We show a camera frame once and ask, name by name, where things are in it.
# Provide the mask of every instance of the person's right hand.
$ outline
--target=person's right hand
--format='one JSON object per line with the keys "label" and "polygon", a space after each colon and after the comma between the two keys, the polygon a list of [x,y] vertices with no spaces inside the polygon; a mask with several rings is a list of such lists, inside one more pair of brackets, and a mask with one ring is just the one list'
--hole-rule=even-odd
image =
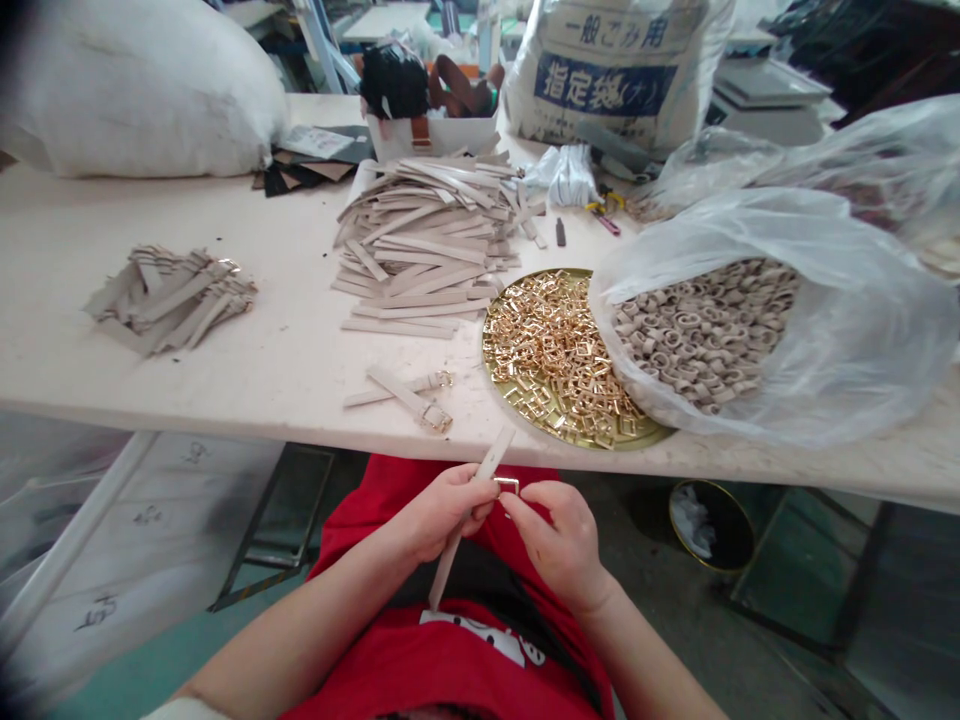
{"label": "person's right hand", "polygon": [[[570,485],[545,480],[527,485],[519,497],[502,493],[500,502],[520,531],[540,577],[570,611],[600,608],[616,581],[600,564],[597,523],[583,496]],[[547,508],[553,524],[527,503]]]}

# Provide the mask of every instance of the hand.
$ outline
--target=hand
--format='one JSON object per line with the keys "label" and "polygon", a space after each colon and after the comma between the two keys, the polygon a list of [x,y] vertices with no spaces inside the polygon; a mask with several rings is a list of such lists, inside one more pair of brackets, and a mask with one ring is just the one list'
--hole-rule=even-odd
{"label": "hand", "polygon": [[463,537],[473,535],[483,525],[500,486],[493,480],[471,482],[479,467],[470,463],[444,470],[385,526],[397,534],[405,552],[417,562],[435,560],[464,515]]}
{"label": "hand", "polygon": [[[527,485],[519,497],[504,493],[500,502],[520,531],[533,566],[557,597],[574,614],[599,609],[616,581],[600,564],[597,523],[583,496],[570,485],[546,480]],[[550,511],[552,525],[527,504],[531,502]]]}

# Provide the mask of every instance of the person's left hand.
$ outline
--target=person's left hand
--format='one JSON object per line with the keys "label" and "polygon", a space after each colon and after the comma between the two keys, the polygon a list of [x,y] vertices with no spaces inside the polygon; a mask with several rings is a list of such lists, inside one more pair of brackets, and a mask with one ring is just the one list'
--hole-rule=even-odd
{"label": "person's left hand", "polygon": [[479,467],[470,463],[444,470],[387,523],[417,562],[435,560],[465,514],[463,537],[473,535],[483,525],[500,486],[493,480],[471,482]]}

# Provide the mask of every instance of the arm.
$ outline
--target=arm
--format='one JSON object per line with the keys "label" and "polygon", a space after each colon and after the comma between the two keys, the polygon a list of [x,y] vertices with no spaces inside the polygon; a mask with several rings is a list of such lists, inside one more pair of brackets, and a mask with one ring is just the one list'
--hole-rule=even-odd
{"label": "arm", "polygon": [[[505,493],[500,502],[537,572],[600,656],[630,720],[726,717],[600,564],[596,521],[580,493],[540,482],[520,497]],[[546,507],[553,524],[527,502]]]}
{"label": "arm", "polygon": [[463,534],[480,528],[499,488],[469,482],[477,467],[441,473],[326,572],[244,628],[174,698],[198,698],[233,720],[273,720],[310,697],[417,565],[440,554],[465,512],[476,508]]}

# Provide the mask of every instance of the worktable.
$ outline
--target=worktable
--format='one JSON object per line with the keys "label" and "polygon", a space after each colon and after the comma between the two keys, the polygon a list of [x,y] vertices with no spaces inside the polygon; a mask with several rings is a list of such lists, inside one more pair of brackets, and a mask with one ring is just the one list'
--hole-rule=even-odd
{"label": "worktable", "polygon": [[[289,96],[295,123],[361,123],[356,96]],[[505,118],[501,114],[501,123]],[[501,129],[514,163],[544,146]],[[518,433],[505,462],[561,469],[814,485],[960,512],[960,372],[922,415],[854,445],[810,452],[680,432],[638,452],[574,448],[509,411],[480,364],[480,321],[453,340],[339,329],[357,298],[330,290],[338,267],[336,216],[350,182],[266,199],[250,177],[61,180],[23,165],[0,173],[0,409],[132,430],[261,437],[406,457],[479,461],[505,423]],[[514,238],[523,267],[595,267],[625,239],[573,208],[535,218],[568,246],[539,250]],[[630,221],[621,215],[624,236]],[[206,247],[251,273],[254,310],[192,351],[141,359],[94,327],[80,308],[118,272],[134,245]],[[438,400],[446,437],[419,427],[397,402],[343,410],[371,389],[381,362],[403,378],[445,369]]]}
{"label": "worktable", "polygon": [[412,28],[430,13],[430,3],[395,2],[374,5],[343,34],[344,42],[375,43],[394,30]]}

